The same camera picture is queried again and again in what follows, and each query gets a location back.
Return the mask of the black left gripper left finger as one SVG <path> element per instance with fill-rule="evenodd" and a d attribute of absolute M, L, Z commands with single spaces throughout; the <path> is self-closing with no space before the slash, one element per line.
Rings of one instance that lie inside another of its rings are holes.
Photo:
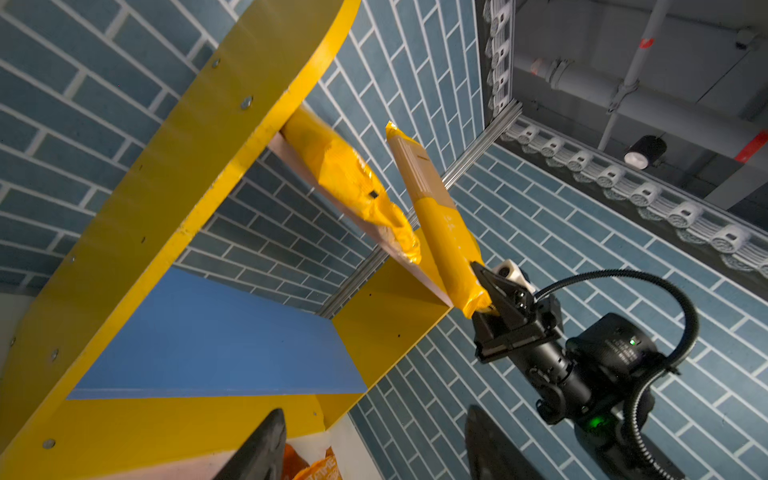
<path fill-rule="evenodd" d="M 272 410 L 214 480 L 280 480 L 286 446 L 286 422 L 281 408 Z"/>

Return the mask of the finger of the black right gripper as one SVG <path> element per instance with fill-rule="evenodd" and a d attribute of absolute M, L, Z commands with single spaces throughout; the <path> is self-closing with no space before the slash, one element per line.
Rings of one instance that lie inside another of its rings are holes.
<path fill-rule="evenodd" d="M 505 324 L 526 324 L 528 320 L 528 291 L 495 274 L 479 262 L 471 268 L 479 284 L 488 293 L 492 310 Z"/>

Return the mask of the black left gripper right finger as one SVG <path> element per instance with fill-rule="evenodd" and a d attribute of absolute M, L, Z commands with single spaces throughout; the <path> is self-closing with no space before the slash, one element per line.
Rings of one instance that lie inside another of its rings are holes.
<path fill-rule="evenodd" d="M 473 480 L 544 480 L 543 475 L 478 405 L 468 408 L 465 445 Z"/>

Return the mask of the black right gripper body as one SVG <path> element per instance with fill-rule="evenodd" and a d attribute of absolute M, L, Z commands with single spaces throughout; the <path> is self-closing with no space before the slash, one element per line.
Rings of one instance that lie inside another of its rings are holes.
<path fill-rule="evenodd" d="M 550 425 L 564 419 L 582 426 L 604 422 L 640 376 L 660 362 L 651 339 L 616 313 L 561 342 L 559 301 L 549 297 L 527 306 L 525 313 L 513 311 L 510 321 L 474 314 L 476 357 L 483 364 L 510 359 L 538 393 L 537 411 Z"/>

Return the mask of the orange pasta bag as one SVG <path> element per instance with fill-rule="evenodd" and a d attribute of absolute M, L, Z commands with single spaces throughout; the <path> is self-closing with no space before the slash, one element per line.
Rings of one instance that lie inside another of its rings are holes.
<path fill-rule="evenodd" d="M 333 449 L 325 457 L 309 464 L 291 446 L 286 445 L 283 455 L 282 480 L 341 480 L 341 472 Z"/>

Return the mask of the yellow spaghetti bag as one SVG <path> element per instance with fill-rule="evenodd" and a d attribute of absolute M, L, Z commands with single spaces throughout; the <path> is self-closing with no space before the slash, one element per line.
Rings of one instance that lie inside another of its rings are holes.
<path fill-rule="evenodd" d="M 393 122 L 386 138 L 405 182 L 428 248 L 453 306 L 470 319 L 491 306 L 472 265 L 483 265 L 480 248 L 467 228 L 425 148 Z"/>
<path fill-rule="evenodd" d="M 301 106 L 281 129 L 312 178 L 411 264 L 422 259 L 420 242 L 401 208 L 362 156 L 317 115 Z"/>

